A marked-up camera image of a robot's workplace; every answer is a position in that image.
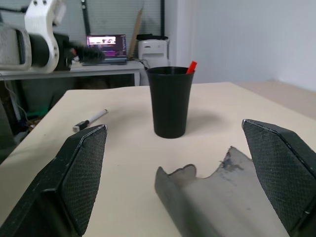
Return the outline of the long wooden stick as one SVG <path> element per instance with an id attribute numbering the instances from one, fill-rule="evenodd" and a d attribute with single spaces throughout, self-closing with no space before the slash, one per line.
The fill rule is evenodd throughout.
<path id="1" fill-rule="evenodd" d="M 135 51 L 135 47 L 136 47 L 137 35 L 139 33 L 139 29 L 140 29 L 140 25 L 141 25 L 142 12 L 143 12 L 143 8 L 141 8 L 138 11 L 138 13 L 137 13 L 137 18 L 136 18 L 136 22 L 135 22 L 135 25 L 134 25 L 134 30 L 133 30 L 133 34 L 132 34 L 132 37 L 131 37 L 129 50 L 128 50 L 128 54 L 127 54 L 127 59 L 128 60 L 131 60 L 134 57 L 134 51 Z"/>

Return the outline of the open laptop with lit screen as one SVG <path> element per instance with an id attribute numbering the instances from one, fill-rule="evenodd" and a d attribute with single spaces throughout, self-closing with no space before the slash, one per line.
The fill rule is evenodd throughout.
<path id="1" fill-rule="evenodd" d="M 86 37 L 86 46 L 99 49 L 105 56 L 100 62 L 82 62 L 85 66 L 94 65 L 126 65 L 126 35 L 96 35 Z"/>

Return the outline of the white desk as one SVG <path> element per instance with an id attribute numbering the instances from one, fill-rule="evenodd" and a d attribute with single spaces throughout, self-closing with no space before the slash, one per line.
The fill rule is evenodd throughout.
<path id="1" fill-rule="evenodd" d="M 134 85 L 140 85 L 141 71 L 144 65 L 138 61 L 128 61 L 125 65 L 94 65 L 82 66 L 75 64 L 69 71 L 55 71 L 52 73 L 40 73 L 29 71 L 2 71 L 0 81 L 24 80 L 24 79 L 49 79 L 49 78 L 73 78 L 110 75 L 134 75 Z"/>

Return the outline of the black bar on printer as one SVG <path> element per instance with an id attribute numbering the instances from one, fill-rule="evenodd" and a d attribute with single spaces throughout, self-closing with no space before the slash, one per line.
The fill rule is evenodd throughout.
<path id="1" fill-rule="evenodd" d="M 137 40 L 168 40 L 168 37 L 156 36 L 153 34 L 138 34 L 136 39 Z"/>

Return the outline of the white printer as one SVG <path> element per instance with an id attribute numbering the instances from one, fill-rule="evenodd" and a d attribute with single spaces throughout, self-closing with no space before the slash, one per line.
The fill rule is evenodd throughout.
<path id="1" fill-rule="evenodd" d="M 150 68 L 169 66 L 168 40 L 149 39 L 138 42 L 138 58 Z"/>

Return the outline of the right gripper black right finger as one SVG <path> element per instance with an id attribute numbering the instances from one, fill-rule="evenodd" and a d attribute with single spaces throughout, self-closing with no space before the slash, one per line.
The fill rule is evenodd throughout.
<path id="1" fill-rule="evenodd" d="M 244 119 L 258 180 L 290 237 L 316 237 L 316 152 L 295 132 Z"/>

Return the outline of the white marker with black cap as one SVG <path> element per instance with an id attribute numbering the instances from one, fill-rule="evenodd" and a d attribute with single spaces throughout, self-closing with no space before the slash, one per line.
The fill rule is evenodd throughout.
<path id="1" fill-rule="evenodd" d="M 99 113 L 97 113 L 93 117 L 91 117 L 90 119 L 87 119 L 87 120 L 79 122 L 78 124 L 73 126 L 73 129 L 72 129 L 73 132 L 77 133 L 77 132 L 87 128 L 90 123 L 95 122 L 96 120 L 98 120 L 102 116 L 106 115 L 107 113 L 108 113 L 108 110 L 107 109 L 103 109 L 102 111 L 100 111 Z"/>

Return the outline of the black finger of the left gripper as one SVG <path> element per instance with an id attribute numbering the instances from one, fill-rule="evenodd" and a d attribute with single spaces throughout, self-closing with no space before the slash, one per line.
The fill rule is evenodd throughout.
<path id="1" fill-rule="evenodd" d="M 88 47 L 75 41 L 70 41 L 69 47 L 73 48 L 76 51 L 76 53 L 99 53 L 99 49 Z"/>
<path id="2" fill-rule="evenodd" d="M 74 50 L 74 53 L 80 62 L 100 62 L 105 58 L 102 52 L 94 50 Z"/>

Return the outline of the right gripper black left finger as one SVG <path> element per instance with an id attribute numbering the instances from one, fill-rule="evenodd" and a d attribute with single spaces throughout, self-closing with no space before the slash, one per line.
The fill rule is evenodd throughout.
<path id="1" fill-rule="evenodd" d="M 0 227 L 0 237 L 82 237 L 99 190 L 108 129 L 68 137 Z"/>

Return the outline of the black upright pole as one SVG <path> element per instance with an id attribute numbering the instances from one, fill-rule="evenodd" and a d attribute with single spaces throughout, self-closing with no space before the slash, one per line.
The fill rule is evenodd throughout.
<path id="1" fill-rule="evenodd" d="M 165 0 L 160 0 L 160 35 L 165 36 Z"/>

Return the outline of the black plastic cup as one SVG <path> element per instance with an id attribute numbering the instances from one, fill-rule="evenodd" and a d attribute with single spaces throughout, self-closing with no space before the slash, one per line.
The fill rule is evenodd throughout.
<path id="1" fill-rule="evenodd" d="M 146 71 L 150 86 L 154 132 L 166 139 L 186 131 L 190 91 L 194 73 L 185 67 L 156 67 Z"/>

